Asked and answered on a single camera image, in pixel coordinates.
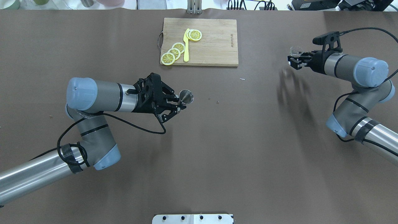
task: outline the logo on cutting board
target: logo on cutting board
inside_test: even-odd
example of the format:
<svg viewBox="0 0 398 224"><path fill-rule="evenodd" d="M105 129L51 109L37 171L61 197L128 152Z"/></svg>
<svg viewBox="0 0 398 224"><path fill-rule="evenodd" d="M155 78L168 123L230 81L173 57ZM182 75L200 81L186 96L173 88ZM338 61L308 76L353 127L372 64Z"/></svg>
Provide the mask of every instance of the logo on cutting board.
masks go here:
<svg viewBox="0 0 398 224"><path fill-rule="evenodd" d="M234 47L234 35L231 33L231 47Z"/></svg>

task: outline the white metal plate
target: white metal plate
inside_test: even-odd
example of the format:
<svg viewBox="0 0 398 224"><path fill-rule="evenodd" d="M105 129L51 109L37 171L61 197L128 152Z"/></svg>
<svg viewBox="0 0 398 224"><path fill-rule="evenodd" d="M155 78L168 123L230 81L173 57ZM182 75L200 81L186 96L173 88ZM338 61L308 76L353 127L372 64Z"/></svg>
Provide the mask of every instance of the white metal plate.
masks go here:
<svg viewBox="0 0 398 224"><path fill-rule="evenodd" d="M233 224L233 217L233 214L163 214L155 215L152 224Z"/></svg>

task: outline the silver metal tube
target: silver metal tube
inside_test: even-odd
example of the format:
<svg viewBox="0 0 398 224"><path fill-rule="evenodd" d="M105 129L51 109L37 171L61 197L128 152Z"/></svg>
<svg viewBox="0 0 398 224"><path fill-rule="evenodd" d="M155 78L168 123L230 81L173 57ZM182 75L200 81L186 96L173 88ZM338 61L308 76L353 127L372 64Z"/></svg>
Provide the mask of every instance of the silver metal tube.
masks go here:
<svg viewBox="0 0 398 224"><path fill-rule="evenodd" d="M369 133L365 136L365 139L379 143L380 145L387 147L391 151L398 153L398 134L386 128L382 124L378 124L374 128L372 128L372 130L370 130ZM398 156L371 143L364 141L363 144L373 149L376 153L383 156L394 165L398 166Z"/></svg>
<svg viewBox="0 0 398 224"><path fill-rule="evenodd" d="M79 163L83 158L76 147L71 147ZM60 159L57 151L0 173L0 205L27 195L39 188L73 174L68 164Z"/></svg>

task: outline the table surface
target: table surface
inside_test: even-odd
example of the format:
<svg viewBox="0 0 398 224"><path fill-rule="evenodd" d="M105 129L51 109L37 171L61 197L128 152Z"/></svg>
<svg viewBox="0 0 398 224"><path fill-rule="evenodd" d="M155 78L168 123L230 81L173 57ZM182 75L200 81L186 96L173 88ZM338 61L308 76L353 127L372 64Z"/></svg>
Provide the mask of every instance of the table surface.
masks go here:
<svg viewBox="0 0 398 224"><path fill-rule="evenodd" d="M165 17L236 19L239 66L160 65ZM312 38L328 31L398 35L397 13L22 10L0 21L1 171L55 147L72 123L64 113L72 77L132 84L155 72L195 95L165 135L107 118L120 162L6 204L1 223L151 223L154 214L201 212L231 213L237 224L398 222L398 168L325 126L350 84L286 63L291 46L319 49ZM341 44L396 69L398 48L384 33L350 33ZM397 107L395 97L369 116L398 130ZM116 115L160 130L153 115ZM63 142L79 137L72 130Z"/></svg>

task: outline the robotic arm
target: robotic arm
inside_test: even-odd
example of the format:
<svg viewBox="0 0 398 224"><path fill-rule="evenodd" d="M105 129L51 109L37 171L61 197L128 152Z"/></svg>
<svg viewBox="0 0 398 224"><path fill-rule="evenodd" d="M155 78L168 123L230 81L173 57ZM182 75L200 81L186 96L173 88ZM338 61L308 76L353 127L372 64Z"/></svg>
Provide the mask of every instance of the robotic arm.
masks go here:
<svg viewBox="0 0 398 224"><path fill-rule="evenodd" d="M176 95L172 88L161 81L160 75L151 73L134 85L72 78L68 84L66 101L66 113L75 123L61 135L57 148L0 173L0 205L90 166L101 170L118 162L121 155L104 115L133 124L104 111L154 114L163 132L135 127L150 133L164 134L166 129L163 123L192 103L193 95L189 90ZM82 141L60 146L62 136L75 124Z"/></svg>
<svg viewBox="0 0 398 224"><path fill-rule="evenodd" d="M343 95L348 97L329 117L327 127L339 138L354 137L352 140L366 144L398 166L397 133L367 116L377 103L393 97L395 88L390 78L396 72L387 78L385 61L343 54L339 39L343 34L335 31L314 38L313 44L321 45L322 50L302 52L300 48L292 47L288 63L296 70L309 67L314 72L351 82L353 91Z"/></svg>

